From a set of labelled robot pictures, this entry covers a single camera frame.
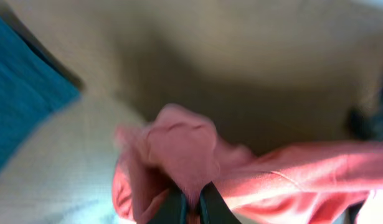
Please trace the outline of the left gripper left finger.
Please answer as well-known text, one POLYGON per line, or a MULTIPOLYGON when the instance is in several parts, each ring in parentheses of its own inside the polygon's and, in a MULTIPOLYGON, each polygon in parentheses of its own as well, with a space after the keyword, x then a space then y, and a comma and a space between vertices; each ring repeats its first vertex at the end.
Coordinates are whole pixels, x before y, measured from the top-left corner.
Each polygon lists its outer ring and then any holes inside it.
POLYGON ((187 199, 180 188, 173 185, 168 196, 148 224, 186 224, 187 199))

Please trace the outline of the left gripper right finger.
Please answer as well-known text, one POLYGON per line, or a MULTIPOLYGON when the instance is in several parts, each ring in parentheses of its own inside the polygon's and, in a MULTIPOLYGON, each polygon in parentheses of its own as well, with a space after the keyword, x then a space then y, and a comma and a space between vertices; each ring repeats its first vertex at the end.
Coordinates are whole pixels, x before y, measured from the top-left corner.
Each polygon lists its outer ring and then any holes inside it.
POLYGON ((198 211, 200 224, 241 224, 228 208, 213 182, 202 189, 198 211))

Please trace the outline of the red orange t-shirt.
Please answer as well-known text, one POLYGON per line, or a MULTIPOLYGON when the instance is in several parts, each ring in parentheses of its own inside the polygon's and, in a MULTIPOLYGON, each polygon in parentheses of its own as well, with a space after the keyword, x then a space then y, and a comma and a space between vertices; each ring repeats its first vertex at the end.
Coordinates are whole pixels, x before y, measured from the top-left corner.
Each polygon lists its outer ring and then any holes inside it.
POLYGON ((175 105, 116 137, 123 152, 112 202, 131 222, 148 222, 171 184, 195 206, 213 183, 231 210, 260 223, 331 223, 355 203, 362 203, 358 223, 383 223, 383 142, 305 142, 257 157, 175 105))

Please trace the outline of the black patterned garment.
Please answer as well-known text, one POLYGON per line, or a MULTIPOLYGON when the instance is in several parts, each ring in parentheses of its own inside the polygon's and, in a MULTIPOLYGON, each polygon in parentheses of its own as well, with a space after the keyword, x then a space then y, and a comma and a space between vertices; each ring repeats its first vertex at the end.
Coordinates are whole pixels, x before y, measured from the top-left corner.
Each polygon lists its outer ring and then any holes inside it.
POLYGON ((346 127, 354 139, 383 141, 383 82, 379 92, 377 111, 368 116, 359 108, 351 108, 347 116, 346 127))

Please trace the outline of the folded navy blue garment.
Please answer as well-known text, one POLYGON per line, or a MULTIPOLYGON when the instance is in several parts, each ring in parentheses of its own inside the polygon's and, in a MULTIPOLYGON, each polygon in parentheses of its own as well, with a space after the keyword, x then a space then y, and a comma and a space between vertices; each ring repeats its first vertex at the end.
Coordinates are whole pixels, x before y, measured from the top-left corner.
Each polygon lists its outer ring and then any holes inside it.
POLYGON ((0 171, 40 122, 79 96, 46 54, 0 17, 0 171))

